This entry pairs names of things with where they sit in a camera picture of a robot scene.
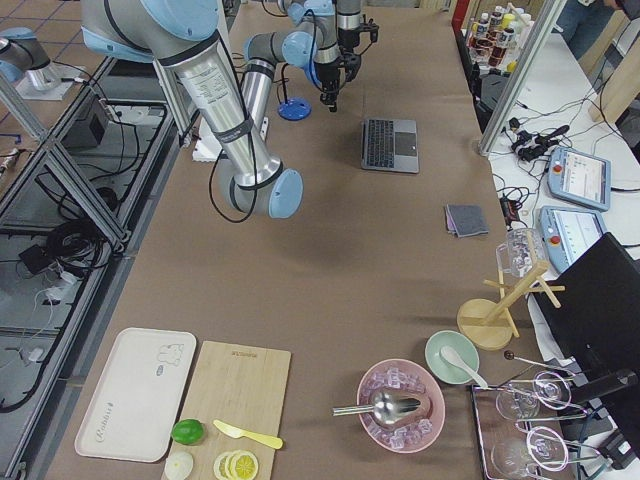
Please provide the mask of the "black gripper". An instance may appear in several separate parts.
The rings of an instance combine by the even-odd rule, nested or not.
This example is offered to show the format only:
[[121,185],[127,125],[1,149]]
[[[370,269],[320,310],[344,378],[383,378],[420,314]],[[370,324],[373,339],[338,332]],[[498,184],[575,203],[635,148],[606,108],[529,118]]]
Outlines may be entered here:
[[340,52],[335,60],[316,63],[316,77],[320,84],[321,98],[330,112],[336,112],[337,97],[345,83],[353,81],[361,67],[361,56],[353,52]]

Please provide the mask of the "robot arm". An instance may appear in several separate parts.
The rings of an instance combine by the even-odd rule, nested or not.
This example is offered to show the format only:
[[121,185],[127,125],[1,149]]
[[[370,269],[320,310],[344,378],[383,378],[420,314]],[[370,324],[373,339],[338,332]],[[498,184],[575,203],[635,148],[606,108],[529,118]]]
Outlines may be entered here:
[[280,64],[301,69],[319,91],[321,103],[335,112],[341,90],[361,67],[356,52],[360,35],[377,30],[376,24],[366,21],[358,1],[280,1],[278,9],[293,27],[257,34],[244,46],[242,95],[257,127],[263,125]]
[[303,196],[301,175],[269,153],[235,76],[218,53],[215,1],[84,1],[88,48],[174,72],[198,108],[223,155],[215,165],[225,201],[245,214],[285,219]]

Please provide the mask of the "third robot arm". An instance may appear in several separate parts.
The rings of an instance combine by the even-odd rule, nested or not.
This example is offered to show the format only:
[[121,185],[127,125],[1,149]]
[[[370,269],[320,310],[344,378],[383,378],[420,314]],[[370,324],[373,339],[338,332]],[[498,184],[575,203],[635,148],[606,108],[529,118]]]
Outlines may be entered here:
[[61,101],[72,83],[26,27],[1,32],[1,74],[26,100]]

